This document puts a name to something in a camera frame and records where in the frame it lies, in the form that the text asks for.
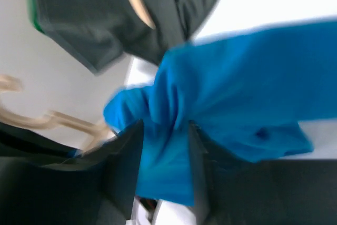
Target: garment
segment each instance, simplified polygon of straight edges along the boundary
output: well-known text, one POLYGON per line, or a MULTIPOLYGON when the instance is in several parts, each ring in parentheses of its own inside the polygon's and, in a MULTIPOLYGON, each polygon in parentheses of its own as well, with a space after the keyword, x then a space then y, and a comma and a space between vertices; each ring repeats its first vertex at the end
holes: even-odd
POLYGON ((123 52, 160 64, 168 48, 186 41, 200 26, 215 1, 144 0, 154 30, 128 0, 35 0, 35 5, 41 30, 97 73, 123 52))
POLYGON ((3 224, 124 225, 131 218, 142 122, 103 147, 71 159, 8 147, 1 137, 3 224))
POLYGON ((189 120, 251 162, 311 151, 296 122, 337 114, 336 36, 337 23, 324 22, 169 51, 152 86, 117 93, 104 111, 106 121, 118 129, 144 119, 137 194, 183 204, 191 200, 177 191, 168 193, 178 179, 182 192, 189 190, 184 162, 189 120), (147 180, 166 185, 156 192, 147 180))

